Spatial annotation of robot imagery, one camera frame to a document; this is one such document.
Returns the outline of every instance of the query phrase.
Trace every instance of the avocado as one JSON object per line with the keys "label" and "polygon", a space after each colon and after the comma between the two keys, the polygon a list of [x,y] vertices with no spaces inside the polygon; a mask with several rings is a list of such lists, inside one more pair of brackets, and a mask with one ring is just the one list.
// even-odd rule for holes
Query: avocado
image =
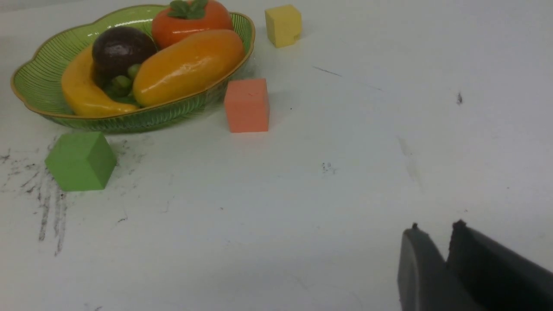
{"label": "avocado", "polygon": [[127,26],[109,28],[92,46],[94,67],[105,79],[126,75],[129,67],[143,63],[156,52],[150,36]]}

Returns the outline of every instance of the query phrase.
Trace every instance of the orange mango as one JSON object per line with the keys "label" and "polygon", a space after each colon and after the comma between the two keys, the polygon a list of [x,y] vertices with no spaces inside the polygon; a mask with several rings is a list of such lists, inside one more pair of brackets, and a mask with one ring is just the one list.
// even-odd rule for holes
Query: orange mango
{"label": "orange mango", "polygon": [[156,106],[203,92],[245,61],[242,40],[232,30],[195,33],[147,59],[138,70],[133,94]]}

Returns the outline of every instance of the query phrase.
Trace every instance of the green glass bowl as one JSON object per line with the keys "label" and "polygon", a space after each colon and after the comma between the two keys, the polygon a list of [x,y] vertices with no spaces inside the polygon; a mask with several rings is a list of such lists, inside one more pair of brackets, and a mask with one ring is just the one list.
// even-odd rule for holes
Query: green glass bowl
{"label": "green glass bowl", "polygon": [[166,7],[144,5],[123,8],[91,24],[74,27],[51,37],[42,44],[29,62],[14,72],[11,81],[13,92],[29,110],[44,118],[63,126],[87,131],[151,131],[196,115],[207,104],[221,101],[228,82],[239,79],[246,71],[246,64],[253,51],[255,26],[252,20],[243,14],[232,12],[231,16],[234,31],[242,39],[246,56],[233,72],[229,72],[201,93],[130,113],[91,118],[73,114],[61,91],[61,75],[69,62],[92,44],[104,30],[125,25],[151,34],[152,19]]}

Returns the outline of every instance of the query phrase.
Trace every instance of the orange persimmon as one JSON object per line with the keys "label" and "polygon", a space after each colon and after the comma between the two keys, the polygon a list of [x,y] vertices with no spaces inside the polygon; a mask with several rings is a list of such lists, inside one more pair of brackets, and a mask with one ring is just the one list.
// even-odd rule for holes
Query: orange persimmon
{"label": "orange persimmon", "polygon": [[175,0],[152,20],[152,37],[160,50],[210,29],[234,30],[230,13],[216,0]]}

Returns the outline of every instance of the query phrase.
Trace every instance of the cube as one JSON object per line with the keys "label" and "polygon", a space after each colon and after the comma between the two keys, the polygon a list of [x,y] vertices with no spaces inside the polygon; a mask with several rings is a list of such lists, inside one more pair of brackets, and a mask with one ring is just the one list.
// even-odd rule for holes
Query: cube
{"label": "cube", "polygon": [[293,45],[301,34],[301,13],[293,5],[265,10],[267,37],[276,48]]}
{"label": "cube", "polygon": [[270,109],[267,81],[230,81],[225,94],[225,110],[232,133],[268,131]]}
{"label": "cube", "polygon": [[63,191],[102,190],[117,158],[101,132],[62,135],[44,161]]}

